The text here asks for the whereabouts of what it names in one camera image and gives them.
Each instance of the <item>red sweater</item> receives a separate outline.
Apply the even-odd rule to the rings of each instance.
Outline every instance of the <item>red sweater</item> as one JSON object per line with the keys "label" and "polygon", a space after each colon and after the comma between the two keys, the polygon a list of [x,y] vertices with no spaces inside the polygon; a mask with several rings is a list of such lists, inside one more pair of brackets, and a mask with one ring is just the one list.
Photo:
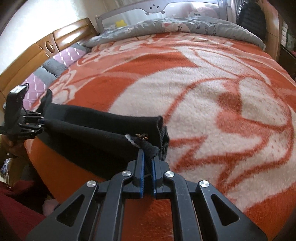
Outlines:
{"label": "red sweater", "polygon": [[25,240],[27,234],[45,218],[16,201],[30,198],[32,193],[33,181],[18,181],[12,188],[0,182],[1,241]]}

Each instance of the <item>curtain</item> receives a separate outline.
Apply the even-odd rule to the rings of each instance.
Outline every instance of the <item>curtain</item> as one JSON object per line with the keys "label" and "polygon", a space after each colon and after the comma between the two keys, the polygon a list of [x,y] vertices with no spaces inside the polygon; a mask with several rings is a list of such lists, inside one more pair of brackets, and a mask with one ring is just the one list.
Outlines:
{"label": "curtain", "polygon": [[136,2],[141,2],[142,0],[103,0],[107,11],[114,10],[116,8],[123,7]]}

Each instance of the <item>blue gripper pad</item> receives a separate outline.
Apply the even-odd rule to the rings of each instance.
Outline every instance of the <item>blue gripper pad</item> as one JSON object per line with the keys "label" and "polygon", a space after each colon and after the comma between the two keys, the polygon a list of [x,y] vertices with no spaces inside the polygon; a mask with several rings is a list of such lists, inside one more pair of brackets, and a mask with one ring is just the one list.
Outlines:
{"label": "blue gripper pad", "polygon": [[142,168],[141,168],[141,178],[140,178],[140,196],[141,198],[144,195],[144,168],[145,168],[145,154],[142,154]]}
{"label": "blue gripper pad", "polygon": [[153,196],[156,198],[156,172],[155,172],[155,161],[152,159],[152,185],[153,185]]}

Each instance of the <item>metal screw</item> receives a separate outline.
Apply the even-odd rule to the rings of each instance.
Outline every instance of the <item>metal screw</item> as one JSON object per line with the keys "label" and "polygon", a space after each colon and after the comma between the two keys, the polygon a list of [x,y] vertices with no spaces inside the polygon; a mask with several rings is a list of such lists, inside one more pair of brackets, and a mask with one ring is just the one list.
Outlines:
{"label": "metal screw", "polygon": [[165,175],[166,175],[167,177],[173,177],[175,174],[174,174],[174,172],[172,172],[172,171],[167,171],[167,172],[165,173]]}
{"label": "metal screw", "polygon": [[210,184],[208,181],[206,180],[202,180],[200,181],[200,185],[203,187],[203,188],[207,188]]}
{"label": "metal screw", "polygon": [[96,185],[96,181],[88,181],[86,184],[89,188],[92,188]]}
{"label": "metal screw", "polygon": [[129,176],[131,175],[131,171],[129,171],[129,170],[123,171],[123,172],[122,172],[122,175],[123,175],[124,177],[129,177]]}

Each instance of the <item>fuzzy blanket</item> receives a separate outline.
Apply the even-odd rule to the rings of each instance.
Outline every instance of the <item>fuzzy blanket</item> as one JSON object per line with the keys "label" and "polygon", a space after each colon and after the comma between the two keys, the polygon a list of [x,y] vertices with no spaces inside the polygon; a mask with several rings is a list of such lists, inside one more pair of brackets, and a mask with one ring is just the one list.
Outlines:
{"label": "fuzzy blanket", "polygon": [[[180,32],[109,42],[95,46],[50,89],[57,104],[162,115],[171,170],[211,182],[269,240],[295,207],[296,85],[258,46]],[[38,138],[26,148],[60,202],[88,180],[102,180]],[[170,215],[168,200],[129,200],[123,240],[173,240]]]}

